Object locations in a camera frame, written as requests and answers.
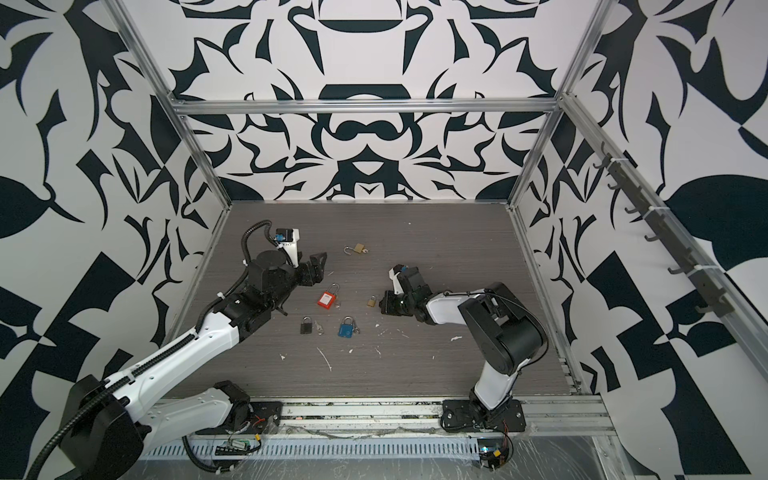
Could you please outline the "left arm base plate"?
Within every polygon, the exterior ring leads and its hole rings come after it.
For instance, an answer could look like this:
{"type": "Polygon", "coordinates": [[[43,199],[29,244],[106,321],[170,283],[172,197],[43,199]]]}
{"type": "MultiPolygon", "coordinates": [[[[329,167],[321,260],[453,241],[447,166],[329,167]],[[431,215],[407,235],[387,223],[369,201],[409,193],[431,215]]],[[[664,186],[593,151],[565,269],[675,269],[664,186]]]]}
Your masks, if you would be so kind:
{"type": "Polygon", "coordinates": [[[280,426],[284,404],[280,401],[257,401],[235,404],[223,428],[235,434],[272,434],[280,426]]]}

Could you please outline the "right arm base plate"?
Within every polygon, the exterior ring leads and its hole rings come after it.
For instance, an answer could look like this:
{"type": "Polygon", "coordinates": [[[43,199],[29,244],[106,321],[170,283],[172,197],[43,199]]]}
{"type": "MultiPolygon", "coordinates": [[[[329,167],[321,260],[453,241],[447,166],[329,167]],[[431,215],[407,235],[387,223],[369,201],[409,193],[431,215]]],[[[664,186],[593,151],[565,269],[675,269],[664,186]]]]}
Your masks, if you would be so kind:
{"type": "Polygon", "coordinates": [[[526,430],[527,423],[522,405],[515,399],[509,398],[492,410],[484,407],[478,400],[444,400],[440,427],[448,433],[522,433],[526,430]]]}

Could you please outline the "blue padlock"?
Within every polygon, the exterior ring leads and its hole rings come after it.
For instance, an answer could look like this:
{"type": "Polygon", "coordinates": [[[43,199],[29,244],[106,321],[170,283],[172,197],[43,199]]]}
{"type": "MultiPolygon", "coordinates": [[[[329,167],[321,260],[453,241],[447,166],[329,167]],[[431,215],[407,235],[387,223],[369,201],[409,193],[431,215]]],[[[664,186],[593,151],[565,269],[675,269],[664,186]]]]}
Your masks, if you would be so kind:
{"type": "Polygon", "coordinates": [[[351,316],[344,317],[339,325],[338,336],[341,338],[352,338],[358,332],[359,329],[355,319],[351,316]]]}

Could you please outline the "red safety padlock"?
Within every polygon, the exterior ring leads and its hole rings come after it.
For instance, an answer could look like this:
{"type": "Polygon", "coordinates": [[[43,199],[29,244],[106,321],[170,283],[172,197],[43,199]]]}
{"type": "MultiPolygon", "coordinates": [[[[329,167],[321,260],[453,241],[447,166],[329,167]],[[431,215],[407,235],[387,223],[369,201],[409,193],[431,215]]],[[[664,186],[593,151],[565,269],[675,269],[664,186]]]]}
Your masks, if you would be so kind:
{"type": "Polygon", "coordinates": [[[317,305],[326,310],[329,310],[336,303],[339,290],[340,286],[336,283],[332,283],[326,290],[323,291],[317,300],[317,305]]]}

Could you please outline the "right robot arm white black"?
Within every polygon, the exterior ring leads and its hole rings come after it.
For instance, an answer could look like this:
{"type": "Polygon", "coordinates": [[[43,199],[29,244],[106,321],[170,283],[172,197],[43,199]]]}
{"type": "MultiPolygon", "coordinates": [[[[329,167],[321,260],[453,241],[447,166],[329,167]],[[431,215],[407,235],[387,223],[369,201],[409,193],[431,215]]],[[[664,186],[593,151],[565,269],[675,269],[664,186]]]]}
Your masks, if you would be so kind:
{"type": "Polygon", "coordinates": [[[513,387],[550,345],[541,322],[501,282],[475,291],[434,292],[417,267],[397,264],[388,272],[393,288],[379,302],[381,313],[413,317],[428,325],[465,326],[484,359],[467,401],[443,407],[446,431],[498,430],[522,419],[513,387]]]}

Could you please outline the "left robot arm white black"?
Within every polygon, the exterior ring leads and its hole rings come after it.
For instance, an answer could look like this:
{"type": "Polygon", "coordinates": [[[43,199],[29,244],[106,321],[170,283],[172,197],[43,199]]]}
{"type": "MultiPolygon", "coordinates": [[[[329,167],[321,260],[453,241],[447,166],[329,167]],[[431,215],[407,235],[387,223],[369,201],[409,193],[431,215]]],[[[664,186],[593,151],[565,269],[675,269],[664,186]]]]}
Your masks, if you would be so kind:
{"type": "Polygon", "coordinates": [[[210,428],[243,428],[250,397],[231,381],[168,404],[160,401],[265,325],[295,288],[322,282],[326,262],[326,253],[292,264],[284,253],[263,251],[185,334],[102,381],[93,376],[78,381],[67,398],[64,434],[56,444],[81,477],[118,479],[164,443],[210,428]]]}

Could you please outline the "small black padlock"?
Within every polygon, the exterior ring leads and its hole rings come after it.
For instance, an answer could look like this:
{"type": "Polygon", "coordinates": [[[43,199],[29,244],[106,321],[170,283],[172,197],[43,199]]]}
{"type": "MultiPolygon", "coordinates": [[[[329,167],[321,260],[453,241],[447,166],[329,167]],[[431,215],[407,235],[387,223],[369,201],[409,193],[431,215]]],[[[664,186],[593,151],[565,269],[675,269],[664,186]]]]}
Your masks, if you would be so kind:
{"type": "Polygon", "coordinates": [[[314,321],[310,316],[304,316],[300,323],[300,333],[302,335],[311,335],[314,329],[314,321]]]}

